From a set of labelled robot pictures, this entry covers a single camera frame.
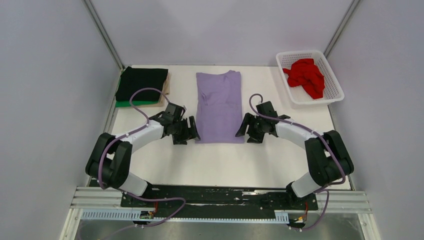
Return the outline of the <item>purple t shirt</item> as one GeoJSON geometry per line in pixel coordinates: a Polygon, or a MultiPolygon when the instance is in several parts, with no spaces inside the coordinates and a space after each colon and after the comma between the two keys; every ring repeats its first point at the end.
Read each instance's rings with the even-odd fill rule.
{"type": "Polygon", "coordinates": [[[242,144],[236,137],[243,121],[242,76],[229,70],[222,74],[197,72],[196,144],[242,144]]]}

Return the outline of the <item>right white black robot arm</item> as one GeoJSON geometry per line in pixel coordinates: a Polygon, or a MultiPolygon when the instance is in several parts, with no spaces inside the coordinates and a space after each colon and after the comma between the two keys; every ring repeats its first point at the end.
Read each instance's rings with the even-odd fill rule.
{"type": "Polygon", "coordinates": [[[270,101],[256,105],[255,114],[246,113],[235,136],[248,135],[248,143],[261,144],[266,134],[305,150],[308,171],[286,186],[283,197],[292,209],[301,207],[318,190],[343,184],[354,172],[352,159],[337,131],[320,133],[288,115],[278,115],[270,101]]]}

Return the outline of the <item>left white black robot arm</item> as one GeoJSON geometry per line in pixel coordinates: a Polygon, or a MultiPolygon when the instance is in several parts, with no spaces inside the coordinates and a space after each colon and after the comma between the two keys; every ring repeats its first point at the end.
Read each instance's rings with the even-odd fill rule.
{"type": "Polygon", "coordinates": [[[195,117],[184,117],[183,106],[169,103],[164,111],[147,118],[146,124],[120,135],[102,133],[85,166],[85,173],[96,178],[103,188],[113,188],[134,195],[140,206],[149,206],[153,193],[149,183],[130,172],[133,153],[164,137],[171,136],[174,145],[200,140],[195,117]]]}

